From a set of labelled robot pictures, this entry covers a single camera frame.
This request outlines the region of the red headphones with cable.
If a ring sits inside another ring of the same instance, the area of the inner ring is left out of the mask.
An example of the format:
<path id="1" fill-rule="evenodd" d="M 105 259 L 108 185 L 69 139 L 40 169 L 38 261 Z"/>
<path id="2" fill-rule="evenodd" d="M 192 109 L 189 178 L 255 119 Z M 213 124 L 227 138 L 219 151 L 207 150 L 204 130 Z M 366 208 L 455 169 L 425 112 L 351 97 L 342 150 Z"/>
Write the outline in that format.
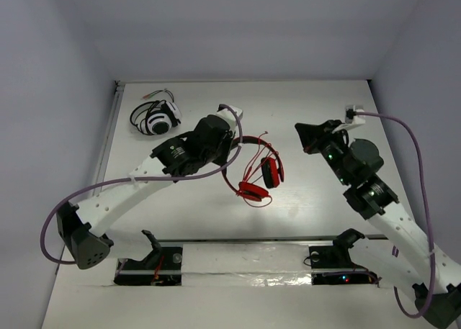
<path id="1" fill-rule="evenodd" d="M 244 135 L 241 140 L 233 140 L 231 149 L 241 144 L 257 146 L 257 151 L 247 163 L 237 187 L 229 182 L 226 169 L 221 172 L 229 189 L 253 208 L 269 206 L 273 200 L 269 190 L 277 188 L 285 181 L 285 170 L 279 152 L 271 143 L 262 139 L 266 134 L 267 132 L 263 132 L 258 137 Z"/>

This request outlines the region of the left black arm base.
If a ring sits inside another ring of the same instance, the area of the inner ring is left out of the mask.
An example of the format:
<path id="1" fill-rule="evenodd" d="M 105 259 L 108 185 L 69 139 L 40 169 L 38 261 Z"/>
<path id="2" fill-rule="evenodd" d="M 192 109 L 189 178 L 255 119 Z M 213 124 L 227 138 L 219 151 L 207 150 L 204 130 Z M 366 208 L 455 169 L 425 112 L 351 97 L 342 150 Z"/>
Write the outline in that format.
<path id="1" fill-rule="evenodd" d="M 181 286 L 183 247 L 162 246 L 149 230 L 142 230 L 142 234 L 151 243 L 151 251 L 142 260 L 119 259 L 114 283 L 128 287 Z"/>

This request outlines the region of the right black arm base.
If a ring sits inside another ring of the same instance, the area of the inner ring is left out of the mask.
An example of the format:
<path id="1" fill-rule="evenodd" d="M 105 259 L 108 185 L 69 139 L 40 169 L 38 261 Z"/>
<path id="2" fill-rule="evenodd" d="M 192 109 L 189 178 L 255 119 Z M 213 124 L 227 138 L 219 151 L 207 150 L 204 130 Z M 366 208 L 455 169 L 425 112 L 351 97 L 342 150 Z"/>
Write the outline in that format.
<path id="1" fill-rule="evenodd" d="M 303 265 L 310 267 L 313 285 L 371 284 L 378 286 L 380 277 L 374 272 L 354 263 L 349 250 L 365 235 L 349 228 L 337 235 L 330 245 L 309 247 Z"/>

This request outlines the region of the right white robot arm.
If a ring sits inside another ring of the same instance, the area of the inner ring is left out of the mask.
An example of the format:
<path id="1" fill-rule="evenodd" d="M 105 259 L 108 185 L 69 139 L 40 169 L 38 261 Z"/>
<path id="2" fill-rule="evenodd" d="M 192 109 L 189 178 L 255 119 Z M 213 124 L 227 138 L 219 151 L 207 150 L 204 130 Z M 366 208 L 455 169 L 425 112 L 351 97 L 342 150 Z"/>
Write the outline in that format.
<path id="1" fill-rule="evenodd" d="M 388 255 L 362 233 L 348 229 L 334 239 L 330 254 L 340 266 L 354 263 L 391 282 L 395 292 L 414 302 L 415 318 L 423 317 L 435 328 L 448 328 L 460 316 L 460 264 L 416 224 L 397 194 L 377 175 L 384 164 L 377 146 L 366 139 L 349 141 L 348 131 L 355 127 L 340 120 L 295 124 L 304 152 L 322 155 L 347 187 L 347 204 L 395 250 Z"/>

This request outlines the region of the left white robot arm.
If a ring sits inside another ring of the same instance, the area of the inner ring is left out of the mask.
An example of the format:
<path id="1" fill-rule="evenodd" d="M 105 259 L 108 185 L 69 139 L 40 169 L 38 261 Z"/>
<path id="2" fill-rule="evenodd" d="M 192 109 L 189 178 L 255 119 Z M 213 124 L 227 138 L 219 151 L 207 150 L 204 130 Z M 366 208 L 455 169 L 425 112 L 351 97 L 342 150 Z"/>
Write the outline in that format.
<path id="1" fill-rule="evenodd" d="M 113 245 L 106 232 L 124 214 L 162 189 L 178 181 L 203 179 L 201 169 L 213 163 L 221 172 L 230 163 L 231 145 L 241 137 L 243 112 L 220 106 L 196 127 L 165 140 L 123 179 L 104 181 L 100 193 L 73 204 L 59 204 L 56 219 L 59 236 L 72 255 L 72 264 L 90 269 L 103 261 Z"/>

